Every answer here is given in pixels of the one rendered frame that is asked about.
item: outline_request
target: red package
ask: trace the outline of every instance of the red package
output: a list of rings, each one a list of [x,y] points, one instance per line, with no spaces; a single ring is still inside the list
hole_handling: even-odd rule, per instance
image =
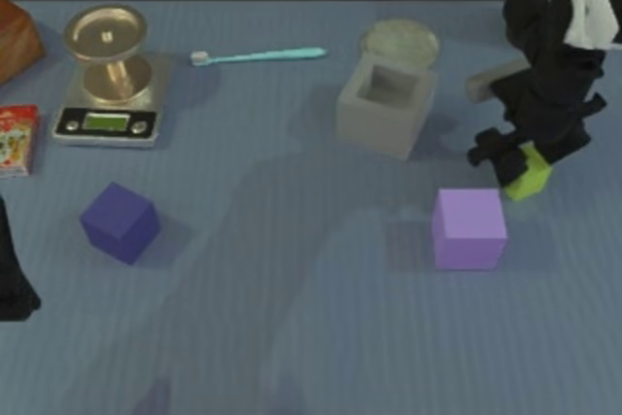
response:
[[[37,106],[0,107],[0,178],[30,175],[38,124]]]

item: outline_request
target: white block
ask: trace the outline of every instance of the white block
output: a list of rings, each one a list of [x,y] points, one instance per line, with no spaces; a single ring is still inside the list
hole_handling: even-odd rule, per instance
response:
[[[501,78],[509,77],[530,67],[526,58],[521,57],[473,75],[466,80],[466,97],[473,104],[488,101],[494,96],[490,84]]]
[[[337,101],[337,134],[359,146],[408,159],[428,118],[437,75],[364,53]]]

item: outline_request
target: purple cube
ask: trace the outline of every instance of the purple cube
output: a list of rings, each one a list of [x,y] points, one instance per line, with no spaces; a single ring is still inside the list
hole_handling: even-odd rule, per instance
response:
[[[154,204],[144,196],[110,184],[80,216],[90,244],[133,264],[159,233]]]
[[[494,268],[507,242],[499,191],[440,190],[432,236],[437,268]]]

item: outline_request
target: kitchen scale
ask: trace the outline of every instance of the kitchen scale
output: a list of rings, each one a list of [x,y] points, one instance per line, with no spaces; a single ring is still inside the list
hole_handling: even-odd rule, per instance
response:
[[[149,148],[156,143],[173,60],[139,54],[143,16],[105,5],[73,17],[63,33],[78,60],[52,136],[68,145]]]

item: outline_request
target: gray table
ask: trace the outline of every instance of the gray table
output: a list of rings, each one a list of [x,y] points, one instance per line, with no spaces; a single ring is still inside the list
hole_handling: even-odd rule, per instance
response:
[[[24,4],[50,56],[1,87],[0,103],[53,113],[74,66],[58,31],[86,5]],[[436,273],[436,191],[494,185],[464,151],[501,109],[467,104],[463,86],[514,57],[498,4],[137,7],[149,46],[180,57],[299,46],[331,57],[204,69],[180,58],[157,149],[62,148],[46,135],[34,175],[0,182],[44,300],[29,322],[0,326],[2,413],[619,413],[619,57],[599,84],[612,102],[590,121],[593,145],[546,193],[506,203],[499,269]],[[359,35],[402,16],[443,40],[435,108],[405,164],[333,128]],[[78,224],[111,181],[163,217],[134,267],[94,251]]]

